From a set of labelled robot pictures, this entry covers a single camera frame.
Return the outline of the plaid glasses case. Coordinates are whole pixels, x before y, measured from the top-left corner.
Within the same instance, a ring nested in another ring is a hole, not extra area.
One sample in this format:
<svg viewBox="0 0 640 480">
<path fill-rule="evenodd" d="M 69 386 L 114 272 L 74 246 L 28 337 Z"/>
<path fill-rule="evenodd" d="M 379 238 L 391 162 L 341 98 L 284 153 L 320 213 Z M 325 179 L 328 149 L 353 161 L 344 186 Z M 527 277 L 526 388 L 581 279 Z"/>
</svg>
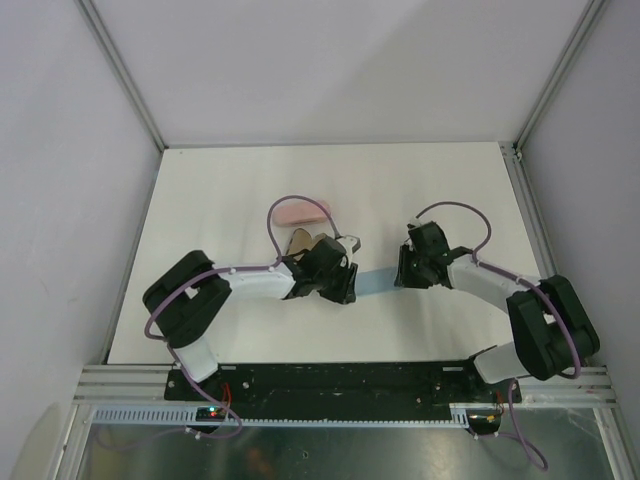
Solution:
<svg viewBox="0 0 640 480">
<path fill-rule="evenodd" d="M 290 237 L 285 256 L 299 260 L 326 237 L 326 233 L 312 235 L 304 228 L 296 228 Z"/>
</svg>

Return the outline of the pink glasses case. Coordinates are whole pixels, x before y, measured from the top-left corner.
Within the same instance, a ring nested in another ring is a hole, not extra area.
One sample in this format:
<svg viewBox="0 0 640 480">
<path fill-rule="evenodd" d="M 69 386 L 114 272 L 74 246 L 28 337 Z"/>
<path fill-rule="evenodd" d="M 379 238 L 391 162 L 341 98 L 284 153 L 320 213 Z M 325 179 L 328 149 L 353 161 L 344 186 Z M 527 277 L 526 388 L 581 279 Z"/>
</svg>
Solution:
<svg viewBox="0 0 640 480">
<path fill-rule="evenodd" d="M 321 200 L 317 204 L 304 200 L 287 201 L 274 208 L 272 222 L 278 227 L 294 227 L 324 223 L 330 206 Z"/>
</svg>

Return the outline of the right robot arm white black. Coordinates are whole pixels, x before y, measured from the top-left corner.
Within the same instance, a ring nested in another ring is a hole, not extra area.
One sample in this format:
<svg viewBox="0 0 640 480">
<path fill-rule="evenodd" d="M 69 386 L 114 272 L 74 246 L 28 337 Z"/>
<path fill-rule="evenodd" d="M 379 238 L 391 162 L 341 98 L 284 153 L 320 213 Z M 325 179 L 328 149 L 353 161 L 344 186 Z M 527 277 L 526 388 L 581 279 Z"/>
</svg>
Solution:
<svg viewBox="0 0 640 480">
<path fill-rule="evenodd" d="M 601 347 L 566 277 L 528 278 L 481 261 L 469 248 L 450 247 L 435 222 L 408 226 L 394 285 L 461 291 L 508 316 L 513 341 L 474 355 L 474 368 L 461 376 L 462 391 L 473 401 L 486 400 L 503 380 L 531 376 L 545 381 L 556 375 L 575 378 L 580 375 L 582 361 Z"/>
</svg>

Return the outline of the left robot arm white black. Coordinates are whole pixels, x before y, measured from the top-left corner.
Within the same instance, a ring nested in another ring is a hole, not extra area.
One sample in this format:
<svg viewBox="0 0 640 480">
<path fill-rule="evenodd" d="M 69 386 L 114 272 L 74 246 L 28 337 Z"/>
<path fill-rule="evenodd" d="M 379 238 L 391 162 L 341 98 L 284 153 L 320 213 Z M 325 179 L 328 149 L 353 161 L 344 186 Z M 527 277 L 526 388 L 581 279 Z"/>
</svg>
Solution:
<svg viewBox="0 0 640 480">
<path fill-rule="evenodd" d="M 360 249 L 355 236 L 324 237 L 311 249 L 283 256 L 276 266 L 217 268 L 201 250 L 185 255 L 143 294 L 142 302 L 186 371 L 186 387 L 197 398 L 214 397 L 221 387 L 218 360 L 205 334 L 232 300 L 303 298 L 313 292 L 330 302 L 356 300 Z"/>
</svg>

